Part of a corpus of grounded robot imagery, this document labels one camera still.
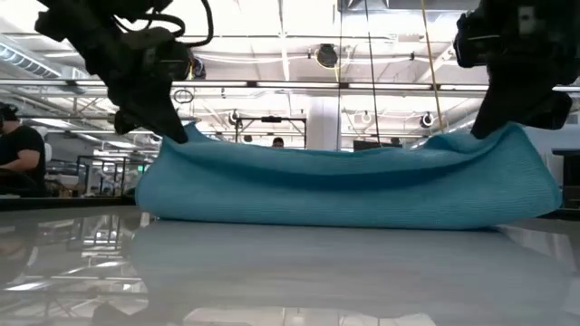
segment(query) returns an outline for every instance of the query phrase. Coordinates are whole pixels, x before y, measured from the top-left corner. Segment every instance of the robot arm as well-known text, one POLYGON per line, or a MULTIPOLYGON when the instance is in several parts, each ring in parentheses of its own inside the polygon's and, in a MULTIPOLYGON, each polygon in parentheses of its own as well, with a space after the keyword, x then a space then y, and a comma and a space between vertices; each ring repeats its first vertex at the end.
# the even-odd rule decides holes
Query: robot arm
POLYGON ((578 0, 480 0, 458 20, 459 66, 488 68, 489 88, 472 133, 479 139, 515 121, 560 129, 572 106, 557 85, 580 70, 578 0))
POLYGON ((160 13, 172 0, 39 2, 48 10, 39 14, 36 31, 57 42, 68 39, 84 58, 87 71, 104 81, 109 99, 119 106, 115 114, 118 133, 143 127, 179 143, 188 140, 169 92, 173 81, 188 78, 193 59, 189 48, 205 45, 213 38, 208 0, 201 0, 208 17, 208 38, 199 43, 176 41, 185 33, 185 24, 160 13), (124 33, 117 17, 130 22, 171 22, 179 29, 170 32, 154 27, 124 33))

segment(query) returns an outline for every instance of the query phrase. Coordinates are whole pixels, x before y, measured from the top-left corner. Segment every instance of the fluorescent light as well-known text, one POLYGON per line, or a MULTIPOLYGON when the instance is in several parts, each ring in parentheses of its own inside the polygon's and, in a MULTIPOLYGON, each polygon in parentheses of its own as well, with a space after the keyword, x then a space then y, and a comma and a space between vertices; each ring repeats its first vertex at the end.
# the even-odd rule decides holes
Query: fluorescent light
MULTIPOLYGON (((343 132, 342 136, 346 136, 346 137, 365 137, 365 138, 370 138, 370 137, 376 137, 376 134, 357 134, 355 132, 343 132)), ((379 136, 381 136, 381 138, 403 138, 403 139, 422 139, 424 138, 424 136, 422 135, 412 135, 412 134, 393 134, 393 133, 380 133, 379 136)))
POLYGON ((567 92, 579 92, 580 87, 577 86, 556 86, 554 91, 567 91, 567 92))
POLYGON ((47 58, 68 58, 78 55, 78 53, 47 53, 44 56, 47 58))
POLYGON ((58 119, 32 119, 34 122, 42 123, 47 126, 56 127, 56 128, 70 128, 74 127, 71 123, 66 121, 58 120, 58 119))
POLYGON ((124 142, 124 141, 107 141, 107 142, 113 146, 116 146, 116 147, 119 147, 122 149, 134 149, 137 147, 131 143, 124 142))
POLYGON ((487 91, 487 85, 441 85, 442 91, 487 91))
POLYGON ((71 133, 81 134, 114 134, 114 130, 70 130, 71 133))
POLYGON ((98 139, 98 138, 96 138, 96 137, 93 137, 93 136, 90 136, 90 135, 83 135, 83 134, 80 134, 79 136, 80 136, 81 138, 83 138, 83 139, 87 139, 87 140, 90 140, 90 141, 99 141, 99 142, 101 141, 100 139, 98 139))
POLYGON ((259 81, 257 87, 338 89, 338 82, 259 81))
POLYGON ((129 132, 132 135, 150 135, 153 134, 153 131, 149 131, 149 130, 134 130, 129 132))
POLYGON ((465 128, 465 127, 471 126, 474 122, 475 122, 474 120, 465 122, 464 124, 460 125, 459 128, 465 128))
POLYGON ((174 81, 173 87, 246 87, 247 81, 174 81))
POLYGON ((17 80, 0 79, 2 86, 67 86, 63 80, 17 80))
POLYGON ((102 263, 102 264, 97 264, 97 265, 95 265, 95 267, 115 267, 115 266, 119 266, 122 264, 123 264, 123 262, 106 262, 106 263, 102 263))
MULTIPOLYGON (((369 82, 351 82, 348 85, 351 89, 365 89, 371 90, 372 83, 369 82)), ((429 84, 399 84, 399 83, 375 83, 374 88, 376 90, 394 90, 394 91, 428 91, 431 89, 429 84)))
POLYGON ((78 86, 105 86, 105 83, 99 80, 74 80, 73 82, 75 82, 78 86))
POLYGON ((16 285, 10 288, 7 288, 7 291, 28 291, 32 289, 37 289, 41 286, 45 286, 46 283, 26 283, 21 285, 16 285))
POLYGON ((64 274, 77 273, 77 272, 82 271, 83 269, 84 269, 84 267, 75 268, 75 269, 72 269, 72 270, 70 270, 70 271, 68 271, 68 272, 66 272, 64 274))
MULTIPOLYGON (((130 150, 130 149, 118 149, 116 151, 116 153, 122 154, 122 153, 133 153, 135 150, 130 150)), ((157 154, 159 153, 158 150, 155 149, 137 149, 137 151, 141 154, 157 154)))

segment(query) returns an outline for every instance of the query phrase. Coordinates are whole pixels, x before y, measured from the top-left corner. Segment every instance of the blue towel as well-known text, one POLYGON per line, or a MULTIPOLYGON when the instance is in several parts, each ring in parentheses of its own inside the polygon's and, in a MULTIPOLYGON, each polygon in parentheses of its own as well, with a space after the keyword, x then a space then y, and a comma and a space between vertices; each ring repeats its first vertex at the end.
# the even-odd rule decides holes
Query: blue towel
POLYGON ((168 219, 470 229, 549 213, 561 196, 525 132, 436 136, 419 150, 327 152, 165 138, 138 205, 168 219))

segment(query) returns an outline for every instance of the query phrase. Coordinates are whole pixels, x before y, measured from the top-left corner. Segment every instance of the person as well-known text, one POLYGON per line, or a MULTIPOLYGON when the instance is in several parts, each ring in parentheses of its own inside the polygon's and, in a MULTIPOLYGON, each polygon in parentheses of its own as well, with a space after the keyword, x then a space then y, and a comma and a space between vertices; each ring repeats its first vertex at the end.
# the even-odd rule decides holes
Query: person
POLYGON ((44 140, 38 131, 20 123, 17 111, 15 106, 0 102, 0 169, 27 175, 36 184, 30 192, 41 196, 45 193, 44 140))
POLYGON ((283 149, 284 148, 284 140, 280 137, 274 138, 272 142, 272 147, 275 149, 283 149))

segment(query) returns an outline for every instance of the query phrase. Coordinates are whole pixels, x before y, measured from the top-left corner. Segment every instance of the black t-shirt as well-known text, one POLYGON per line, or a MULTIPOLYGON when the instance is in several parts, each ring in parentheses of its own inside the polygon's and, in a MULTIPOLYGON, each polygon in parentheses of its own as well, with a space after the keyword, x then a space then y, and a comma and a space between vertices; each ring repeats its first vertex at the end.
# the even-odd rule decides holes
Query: black t-shirt
POLYGON ((24 173, 34 180, 36 185, 38 185, 38 190, 44 191, 44 174, 46 173, 44 140, 35 129, 28 126, 20 126, 0 138, 0 165, 17 160, 18 152, 21 150, 35 150, 40 153, 36 168, 24 173))

